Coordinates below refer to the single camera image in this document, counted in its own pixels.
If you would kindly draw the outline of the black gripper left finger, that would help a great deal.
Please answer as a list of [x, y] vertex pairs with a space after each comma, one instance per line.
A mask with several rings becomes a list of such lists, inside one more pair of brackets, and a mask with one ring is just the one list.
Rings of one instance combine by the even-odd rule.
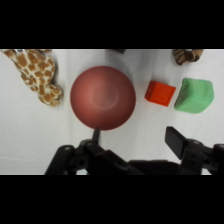
[[85, 160], [101, 160], [106, 158], [109, 154], [100, 145], [101, 130], [95, 128], [91, 139], [82, 140], [78, 147], [78, 155]]

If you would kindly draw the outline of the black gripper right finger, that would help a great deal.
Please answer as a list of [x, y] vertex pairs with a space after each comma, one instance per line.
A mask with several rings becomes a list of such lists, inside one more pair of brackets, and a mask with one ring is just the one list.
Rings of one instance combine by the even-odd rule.
[[194, 139], [187, 139], [174, 127], [167, 127], [165, 143], [180, 160], [181, 167], [202, 167], [204, 145]]

